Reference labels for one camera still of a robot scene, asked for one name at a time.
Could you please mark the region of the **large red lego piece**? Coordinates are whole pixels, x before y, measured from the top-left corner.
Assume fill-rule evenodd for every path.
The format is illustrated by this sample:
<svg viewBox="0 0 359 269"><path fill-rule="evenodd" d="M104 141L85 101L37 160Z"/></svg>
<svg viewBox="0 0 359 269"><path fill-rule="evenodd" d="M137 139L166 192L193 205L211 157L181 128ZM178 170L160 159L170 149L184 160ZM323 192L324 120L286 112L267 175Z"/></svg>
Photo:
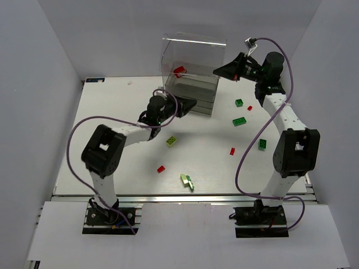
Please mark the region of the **large red lego piece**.
<svg viewBox="0 0 359 269"><path fill-rule="evenodd" d="M179 66L173 70L173 74L175 75L176 78L181 78L186 73L187 73L187 69L185 69L184 66Z"/></svg>

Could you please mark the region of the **clear drawer container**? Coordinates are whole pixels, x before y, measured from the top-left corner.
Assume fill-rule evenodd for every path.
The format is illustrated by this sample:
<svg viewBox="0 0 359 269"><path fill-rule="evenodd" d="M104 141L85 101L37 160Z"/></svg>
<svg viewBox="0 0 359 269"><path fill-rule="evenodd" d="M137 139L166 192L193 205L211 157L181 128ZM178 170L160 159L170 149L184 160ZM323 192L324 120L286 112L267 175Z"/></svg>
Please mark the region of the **clear drawer container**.
<svg viewBox="0 0 359 269"><path fill-rule="evenodd" d="M191 110L211 116L219 76L213 70L223 65L227 40L188 33L164 34L159 70L163 87L175 96L196 99ZM184 66L187 73L176 78L173 70Z"/></svg>

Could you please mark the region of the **green lego plate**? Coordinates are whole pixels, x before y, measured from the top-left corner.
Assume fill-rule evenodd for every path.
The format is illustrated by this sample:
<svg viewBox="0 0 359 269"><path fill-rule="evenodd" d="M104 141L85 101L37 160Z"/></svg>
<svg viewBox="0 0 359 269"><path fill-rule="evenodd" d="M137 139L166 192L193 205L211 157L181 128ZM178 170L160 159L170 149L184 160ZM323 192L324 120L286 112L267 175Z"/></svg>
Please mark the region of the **green lego plate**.
<svg viewBox="0 0 359 269"><path fill-rule="evenodd" d="M232 123L233 123L233 125L234 125L235 127L237 127L237 126L241 126L241 125L243 125L243 124L246 124L246 123L247 123L247 120L246 120L245 117L240 117L240 118L234 119L234 120L232 121Z"/></svg>

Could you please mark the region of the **small red lego front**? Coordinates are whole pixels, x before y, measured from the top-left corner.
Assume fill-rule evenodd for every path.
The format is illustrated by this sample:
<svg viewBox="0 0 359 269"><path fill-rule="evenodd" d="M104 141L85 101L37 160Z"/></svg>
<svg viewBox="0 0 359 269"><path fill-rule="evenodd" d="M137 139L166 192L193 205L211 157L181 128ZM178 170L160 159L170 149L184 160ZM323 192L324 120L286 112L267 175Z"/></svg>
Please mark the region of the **small red lego front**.
<svg viewBox="0 0 359 269"><path fill-rule="evenodd" d="M157 168L157 172L158 173L161 173L165 170L165 167L164 166L160 166L159 168Z"/></svg>

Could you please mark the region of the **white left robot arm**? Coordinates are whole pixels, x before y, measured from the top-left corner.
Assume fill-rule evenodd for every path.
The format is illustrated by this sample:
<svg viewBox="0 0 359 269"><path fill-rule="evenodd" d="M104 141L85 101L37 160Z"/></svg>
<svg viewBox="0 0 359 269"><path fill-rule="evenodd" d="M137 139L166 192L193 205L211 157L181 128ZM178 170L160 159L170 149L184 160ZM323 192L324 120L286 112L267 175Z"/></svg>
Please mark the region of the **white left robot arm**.
<svg viewBox="0 0 359 269"><path fill-rule="evenodd" d="M149 99L137 123L119 129L100 124L85 146L81 160L90 172L96 195L90 205L108 222L114 222L118 214L118 198L114 191L113 174L126 146L154 139L160 125L171 117L182 118L194 106L195 99L155 95Z"/></svg>

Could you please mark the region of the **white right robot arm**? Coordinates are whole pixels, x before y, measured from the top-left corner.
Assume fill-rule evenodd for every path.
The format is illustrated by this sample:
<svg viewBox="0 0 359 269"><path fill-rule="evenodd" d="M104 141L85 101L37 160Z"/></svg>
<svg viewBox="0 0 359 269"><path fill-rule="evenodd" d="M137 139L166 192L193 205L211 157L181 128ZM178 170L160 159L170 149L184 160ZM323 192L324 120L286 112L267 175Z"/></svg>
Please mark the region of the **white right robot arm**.
<svg viewBox="0 0 359 269"><path fill-rule="evenodd" d="M213 74L232 81L240 78L255 82L255 97L270 115L280 134L273 153L274 173L267 186L255 200L252 215L277 215L291 186L314 169L319 149L320 133L303 124L289 105L287 94L280 82L283 65L288 59L281 53L270 52L263 64L241 52L233 61L213 71Z"/></svg>

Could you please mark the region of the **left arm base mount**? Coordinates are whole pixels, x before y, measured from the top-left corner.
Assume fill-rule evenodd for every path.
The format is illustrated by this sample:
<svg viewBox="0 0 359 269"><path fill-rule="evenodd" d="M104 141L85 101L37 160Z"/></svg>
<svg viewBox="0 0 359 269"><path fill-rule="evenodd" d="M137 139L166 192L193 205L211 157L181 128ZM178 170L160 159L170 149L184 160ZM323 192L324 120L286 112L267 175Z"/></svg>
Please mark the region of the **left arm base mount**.
<svg viewBox="0 0 359 269"><path fill-rule="evenodd" d="M119 207L118 210L125 218L117 212L102 208L91 198L87 204L82 234L85 235L135 235L141 223L140 207Z"/></svg>

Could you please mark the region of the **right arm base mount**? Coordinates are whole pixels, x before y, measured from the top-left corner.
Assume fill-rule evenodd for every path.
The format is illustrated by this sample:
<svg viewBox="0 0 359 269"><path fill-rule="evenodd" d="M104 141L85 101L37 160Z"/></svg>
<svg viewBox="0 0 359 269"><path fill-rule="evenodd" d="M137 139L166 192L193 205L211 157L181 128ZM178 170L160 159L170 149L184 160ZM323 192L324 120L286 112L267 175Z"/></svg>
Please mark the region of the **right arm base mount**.
<svg viewBox="0 0 359 269"><path fill-rule="evenodd" d="M259 212L252 207L234 207L229 215L234 220L236 238L287 238L289 232L284 208L268 207Z"/></svg>

